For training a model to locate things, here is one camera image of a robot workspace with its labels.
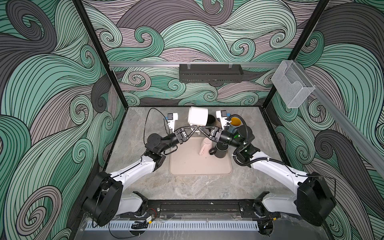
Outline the cream white mug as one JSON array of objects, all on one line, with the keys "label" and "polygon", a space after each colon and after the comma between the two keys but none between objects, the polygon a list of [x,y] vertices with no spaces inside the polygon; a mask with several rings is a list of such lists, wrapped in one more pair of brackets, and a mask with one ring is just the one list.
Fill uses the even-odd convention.
[{"label": "cream white mug", "polygon": [[205,126],[208,121],[209,111],[207,108],[190,107],[188,113],[188,124],[193,126]]}]

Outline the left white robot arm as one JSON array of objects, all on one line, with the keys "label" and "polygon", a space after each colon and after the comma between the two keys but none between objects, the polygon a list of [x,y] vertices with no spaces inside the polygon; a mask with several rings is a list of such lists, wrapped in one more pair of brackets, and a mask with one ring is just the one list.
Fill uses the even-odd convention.
[{"label": "left white robot arm", "polygon": [[181,127],[165,137],[151,134],[145,144],[146,151],[138,161],[119,171],[110,174],[102,171],[95,176],[86,191],[83,211],[101,227],[121,214],[145,215],[148,199],[144,195],[133,192],[123,197],[122,193],[140,178],[160,168],[166,159],[165,151],[187,142],[198,129],[198,126]]}]

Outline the blue butterfly mug yellow inside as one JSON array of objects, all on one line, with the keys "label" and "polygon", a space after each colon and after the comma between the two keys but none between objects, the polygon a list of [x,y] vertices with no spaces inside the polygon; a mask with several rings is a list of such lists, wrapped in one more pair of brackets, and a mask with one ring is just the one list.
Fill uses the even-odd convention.
[{"label": "blue butterfly mug yellow inside", "polygon": [[242,125],[242,121],[237,117],[232,117],[228,127],[228,131],[234,133],[236,129]]}]

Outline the light pink mug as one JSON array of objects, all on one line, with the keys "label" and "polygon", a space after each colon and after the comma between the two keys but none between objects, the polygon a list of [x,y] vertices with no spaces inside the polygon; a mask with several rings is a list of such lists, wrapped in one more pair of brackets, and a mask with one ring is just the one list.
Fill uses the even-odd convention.
[{"label": "light pink mug", "polygon": [[209,138],[204,138],[203,141],[201,142],[201,149],[199,151],[199,155],[208,155],[210,150],[213,147],[213,142]]}]

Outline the black mug white base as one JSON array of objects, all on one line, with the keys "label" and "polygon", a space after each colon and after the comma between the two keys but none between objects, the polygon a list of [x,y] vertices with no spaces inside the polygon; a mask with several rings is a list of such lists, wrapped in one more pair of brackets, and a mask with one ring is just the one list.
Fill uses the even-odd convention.
[{"label": "black mug white base", "polygon": [[216,126],[216,123],[217,123],[216,117],[213,116],[213,115],[208,114],[206,126],[207,127],[213,127],[213,126]]}]

